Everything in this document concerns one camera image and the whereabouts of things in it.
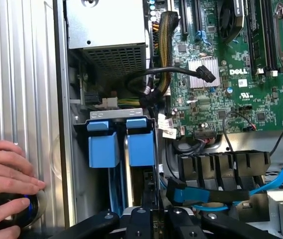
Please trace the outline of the person's bare hand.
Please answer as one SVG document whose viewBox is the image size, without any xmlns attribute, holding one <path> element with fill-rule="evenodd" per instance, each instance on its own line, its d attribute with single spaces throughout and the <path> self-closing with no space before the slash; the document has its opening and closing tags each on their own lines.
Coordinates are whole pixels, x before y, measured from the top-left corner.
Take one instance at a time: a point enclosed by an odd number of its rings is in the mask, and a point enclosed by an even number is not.
<svg viewBox="0 0 283 239">
<path fill-rule="evenodd" d="M 45 186 L 45 182 L 36 178 L 23 150 L 13 142 L 0 140 L 0 193 L 35 195 Z M 30 200 L 26 197 L 1 205 L 0 222 L 29 205 Z"/>
</svg>

